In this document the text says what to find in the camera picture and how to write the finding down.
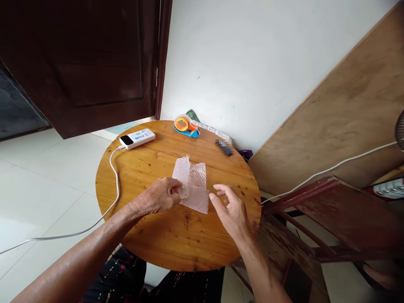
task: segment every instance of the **right hand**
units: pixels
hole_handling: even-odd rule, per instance
[[[224,228],[233,238],[234,242],[237,244],[251,237],[252,232],[244,202],[227,184],[215,184],[213,188],[218,190],[218,196],[227,196],[225,202],[228,205],[224,207],[222,201],[215,194],[209,194],[209,198],[218,213],[220,221],[222,221]]]

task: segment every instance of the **white wall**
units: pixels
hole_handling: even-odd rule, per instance
[[[396,0],[174,0],[162,120],[257,149]]]

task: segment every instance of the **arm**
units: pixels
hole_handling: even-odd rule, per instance
[[[215,194],[209,194],[224,228],[233,238],[244,260],[257,303],[268,302],[269,298],[271,302],[291,303],[254,240],[244,202],[228,185],[216,184],[213,187],[218,190],[218,196],[227,196],[225,202],[228,204],[224,207]]]
[[[154,182],[61,256],[12,302],[78,302],[111,252],[140,219],[180,202],[178,188],[181,186],[180,181],[172,178]]]

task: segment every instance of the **hand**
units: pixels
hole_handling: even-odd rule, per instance
[[[218,190],[218,196],[227,196],[225,202],[228,204],[224,207],[222,201],[215,194],[209,194],[209,198],[218,213],[220,221],[222,221],[224,228],[233,238],[234,242],[238,244],[240,241],[252,237],[244,202],[229,185],[215,184],[213,187]]]
[[[181,181],[173,178],[158,178],[148,189],[137,196],[131,204],[135,205],[142,215],[169,210],[180,203],[178,194]]]

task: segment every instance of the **white power bank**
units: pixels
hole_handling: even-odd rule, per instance
[[[148,128],[145,128],[144,130],[140,130],[136,133],[122,136],[119,138],[119,141],[122,143],[123,146],[125,146],[126,149],[132,149],[146,142],[154,140],[155,138],[156,135]]]

